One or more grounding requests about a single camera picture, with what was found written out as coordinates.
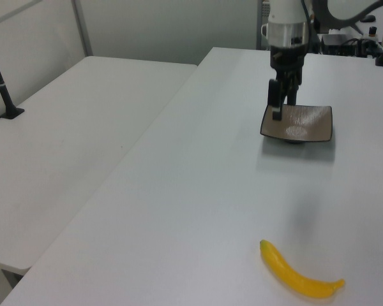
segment banana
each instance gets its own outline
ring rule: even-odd
[[[322,282],[302,276],[290,267],[276,247],[267,240],[261,240],[260,251],[262,258],[274,274],[293,290],[303,295],[312,298],[328,298],[345,284],[343,279],[336,282]]]

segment wall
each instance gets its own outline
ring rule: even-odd
[[[16,105],[83,58],[70,0],[43,0],[0,23],[0,70]],[[0,303],[10,289],[0,271]]]
[[[199,64],[255,49],[257,0],[76,0],[93,55]]]

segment tabletop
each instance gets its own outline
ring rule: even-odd
[[[0,268],[37,261],[195,68],[87,57],[0,119]]]
[[[303,145],[259,134],[274,76],[214,48],[3,306],[383,305],[383,68],[307,55],[297,103],[331,105],[334,135]],[[262,239],[345,288],[295,294]]]

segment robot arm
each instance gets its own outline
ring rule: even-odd
[[[271,67],[276,79],[269,81],[268,105],[273,120],[282,119],[282,104],[296,104],[296,93],[302,83],[302,67],[308,51],[310,32],[305,8],[332,29],[351,26],[367,13],[383,6],[383,0],[270,0],[268,42]]]

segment square plate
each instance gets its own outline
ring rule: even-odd
[[[328,142],[332,139],[332,108],[330,106],[282,106],[282,120],[273,120],[267,105],[261,124],[261,135],[288,142]]]

